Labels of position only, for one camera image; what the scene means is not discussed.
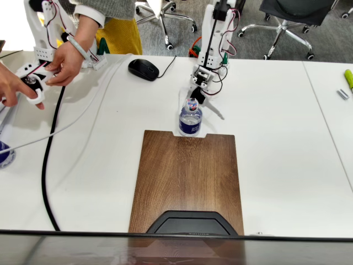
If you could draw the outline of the person's left hand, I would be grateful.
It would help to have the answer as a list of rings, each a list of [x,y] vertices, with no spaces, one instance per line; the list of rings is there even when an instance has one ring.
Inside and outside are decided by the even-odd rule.
[[[68,41],[62,44],[55,52],[53,61],[46,66],[46,70],[55,72],[55,76],[49,79],[48,86],[67,86],[79,74],[84,57]]]

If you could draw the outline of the person's right hand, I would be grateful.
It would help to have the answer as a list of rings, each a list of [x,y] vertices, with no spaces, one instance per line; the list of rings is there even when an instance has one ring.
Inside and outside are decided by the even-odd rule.
[[[17,92],[24,94],[30,99],[37,98],[37,94],[19,77],[11,72],[7,67],[1,63],[1,100],[6,107],[13,107],[17,105]]]

